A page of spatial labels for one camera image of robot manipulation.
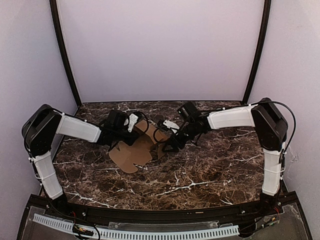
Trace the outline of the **left black frame post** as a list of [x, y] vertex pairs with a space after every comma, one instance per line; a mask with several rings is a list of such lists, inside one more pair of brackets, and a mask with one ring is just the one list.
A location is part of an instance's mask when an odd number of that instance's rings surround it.
[[55, 36], [56, 36], [61, 60], [63, 63], [64, 71], [67, 77], [67, 81], [68, 81], [73, 99], [75, 101], [77, 108], [79, 109], [82, 106], [82, 101], [80, 98], [78, 88], [76, 86], [76, 81], [72, 72], [72, 67], [69, 61], [69, 56], [68, 56], [66, 44], [64, 41], [62, 25], [61, 25], [61, 20], [59, 16], [59, 10], [58, 10], [58, 1], [49, 0], [49, 5], [50, 5], [50, 11], [51, 11], [51, 17], [52, 17], [52, 22], [54, 26]]

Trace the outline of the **black frame post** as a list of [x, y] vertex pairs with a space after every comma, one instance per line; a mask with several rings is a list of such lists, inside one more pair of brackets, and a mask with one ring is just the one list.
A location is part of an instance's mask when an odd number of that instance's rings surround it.
[[67, 81], [68, 81], [73, 99], [75, 101], [77, 108], [79, 109], [82, 106], [82, 101], [80, 98], [78, 88], [76, 86], [76, 81], [72, 72], [72, 67], [69, 61], [69, 56], [68, 56], [66, 44], [64, 41], [62, 25], [61, 25], [61, 20], [59, 16], [59, 10], [58, 10], [58, 1], [49, 0], [49, 5], [50, 5], [50, 11], [51, 11], [51, 17], [52, 17], [52, 22], [54, 26], [55, 36], [56, 36], [61, 60], [63, 63], [64, 71], [67, 77]]
[[243, 102], [249, 101], [249, 98], [250, 98], [250, 95], [251, 95], [251, 92], [252, 92], [252, 89], [254, 86], [254, 82], [256, 79], [257, 72], [258, 72], [258, 67], [259, 67], [259, 63], [260, 63], [260, 59], [261, 59], [261, 55], [262, 55], [262, 51], [263, 51], [263, 47], [264, 47], [266, 33], [267, 33], [267, 29], [268, 29], [268, 22], [269, 22], [269, 17], [270, 17], [271, 5], [272, 5], [271, 0], [264, 1], [256, 50], [255, 50], [255, 54], [254, 54], [254, 58], [253, 58], [253, 62], [252, 62], [252, 67], [251, 67], [250, 75], [249, 75], [246, 90], [245, 90], [245, 94], [242, 99]]

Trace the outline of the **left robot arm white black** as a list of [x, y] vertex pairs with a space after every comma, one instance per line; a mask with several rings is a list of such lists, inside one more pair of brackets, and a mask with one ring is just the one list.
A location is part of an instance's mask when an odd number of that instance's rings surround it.
[[118, 142], [129, 146], [140, 137], [134, 126], [142, 119], [139, 112], [126, 114], [113, 109], [106, 119], [94, 124], [43, 104], [23, 125], [21, 134], [29, 160], [39, 178], [51, 210], [60, 218], [67, 218], [71, 208], [59, 183], [52, 160], [52, 143], [56, 135], [85, 140], [113, 149]]

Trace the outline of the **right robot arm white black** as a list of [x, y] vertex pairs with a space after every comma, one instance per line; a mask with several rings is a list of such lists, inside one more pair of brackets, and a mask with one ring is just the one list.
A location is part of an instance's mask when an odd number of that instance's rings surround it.
[[293, 139], [287, 136], [289, 125], [278, 105], [283, 104], [267, 97], [255, 103], [214, 110], [199, 110], [192, 102], [187, 102], [177, 110], [183, 119], [181, 126], [167, 120], [163, 122], [172, 134], [163, 141], [162, 151], [177, 153], [188, 141], [197, 140], [209, 131], [254, 128], [264, 155], [263, 184], [255, 213], [266, 217], [278, 202], [285, 171], [285, 155]]

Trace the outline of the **brown cardboard box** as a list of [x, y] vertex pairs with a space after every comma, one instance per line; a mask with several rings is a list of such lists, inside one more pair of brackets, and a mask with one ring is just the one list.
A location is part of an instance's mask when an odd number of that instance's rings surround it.
[[110, 159], [125, 173], [132, 174], [138, 171], [137, 165], [145, 166], [153, 157], [161, 159], [164, 141], [169, 137], [158, 130], [154, 125], [147, 125], [146, 120], [137, 123], [134, 129], [141, 136], [129, 146], [120, 141], [109, 153]]

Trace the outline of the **right black frame post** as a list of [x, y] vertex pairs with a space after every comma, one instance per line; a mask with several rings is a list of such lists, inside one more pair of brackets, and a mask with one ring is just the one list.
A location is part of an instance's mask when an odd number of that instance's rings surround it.
[[250, 98], [250, 95], [251, 95], [251, 92], [252, 92], [252, 89], [254, 86], [254, 82], [256, 79], [257, 72], [258, 72], [258, 67], [259, 67], [259, 63], [260, 63], [260, 59], [261, 59], [261, 55], [262, 55], [262, 51], [263, 51], [263, 47], [264, 47], [266, 33], [267, 33], [267, 29], [268, 29], [268, 22], [269, 22], [269, 17], [270, 17], [271, 5], [272, 5], [271, 0], [264, 1], [256, 50], [255, 50], [255, 54], [254, 54], [254, 58], [253, 58], [253, 62], [252, 62], [252, 67], [251, 67], [250, 75], [249, 75], [246, 90], [245, 90], [245, 94], [242, 99], [243, 102], [249, 101], [249, 98]]

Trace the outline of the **black front table rail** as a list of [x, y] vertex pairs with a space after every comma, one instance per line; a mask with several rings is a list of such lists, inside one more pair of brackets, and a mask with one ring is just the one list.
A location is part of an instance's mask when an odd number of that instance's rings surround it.
[[261, 215], [259, 201], [190, 210], [125, 210], [69, 203], [84, 222], [107, 226], [110, 222], [132, 224], [186, 224], [218, 221], [220, 224], [247, 224]]

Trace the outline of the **right small circuit board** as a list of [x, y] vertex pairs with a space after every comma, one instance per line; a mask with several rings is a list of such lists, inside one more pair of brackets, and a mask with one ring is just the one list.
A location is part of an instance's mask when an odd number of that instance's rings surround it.
[[262, 221], [262, 224], [261, 224], [261, 228], [266, 228], [266, 227], [269, 227], [269, 226], [272, 226], [276, 223], [278, 223], [280, 220], [280, 216], [277, 215], [277, 216], [265, 216], [263, 218], [263, 221]]

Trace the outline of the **small circuit board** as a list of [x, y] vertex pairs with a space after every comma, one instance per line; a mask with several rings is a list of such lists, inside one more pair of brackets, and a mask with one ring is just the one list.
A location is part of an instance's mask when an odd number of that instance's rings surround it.
[[93, 231], [80, 227], [76, 224], [73, 225], [72, 232], [80, 240], [86, 240], [94, 235]]
[[266, 228], [266, 227], [269, 227], [269, 226], [272, 226], [276, 223], [278, 223], [280, 220], [280, 216], [277, 215], [277, 216], [265, 216], [263, 218], [263, 221], [262, 221], [262, 224], [261, 224], [261, 228]]

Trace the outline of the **left small circuit board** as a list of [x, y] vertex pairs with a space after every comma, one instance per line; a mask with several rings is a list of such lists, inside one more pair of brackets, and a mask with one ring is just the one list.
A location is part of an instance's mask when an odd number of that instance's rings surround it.
[[86, 240], [94, 235], [93, 231], [80, 227], [76, 224], [73, 225], [72, 232], [80, 240]]

